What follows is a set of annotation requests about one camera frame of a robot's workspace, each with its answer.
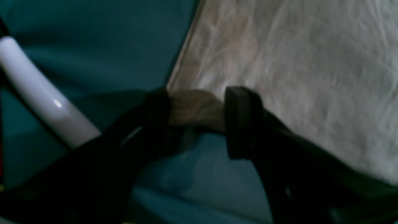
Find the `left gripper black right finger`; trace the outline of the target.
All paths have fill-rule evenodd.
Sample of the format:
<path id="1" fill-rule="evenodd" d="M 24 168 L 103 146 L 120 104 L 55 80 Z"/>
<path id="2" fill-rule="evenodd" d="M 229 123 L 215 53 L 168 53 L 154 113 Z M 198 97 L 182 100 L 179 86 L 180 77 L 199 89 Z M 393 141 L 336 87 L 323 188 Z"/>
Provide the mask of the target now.
<path id="1" fill-rule="evenodd" d="M 397 221 L 397 187 L 351 169 L 293 133 L 263 108 L 256 92 L 226 88 L 224 117 L 228 155 L 252 162 L 274 224 Z"/>

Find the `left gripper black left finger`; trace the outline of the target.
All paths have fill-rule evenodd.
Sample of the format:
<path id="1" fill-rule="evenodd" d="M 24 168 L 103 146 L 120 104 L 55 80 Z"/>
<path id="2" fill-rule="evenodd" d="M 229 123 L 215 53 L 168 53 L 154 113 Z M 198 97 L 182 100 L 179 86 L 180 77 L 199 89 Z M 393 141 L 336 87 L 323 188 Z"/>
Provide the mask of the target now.
<path id="1" fill-rule="evenodd" d="M 1 193 L 1 217 L 20 224 L 121 224 L 141 171 L 161 157 L 171 103 L 159 88 L 101 136 Z"/>

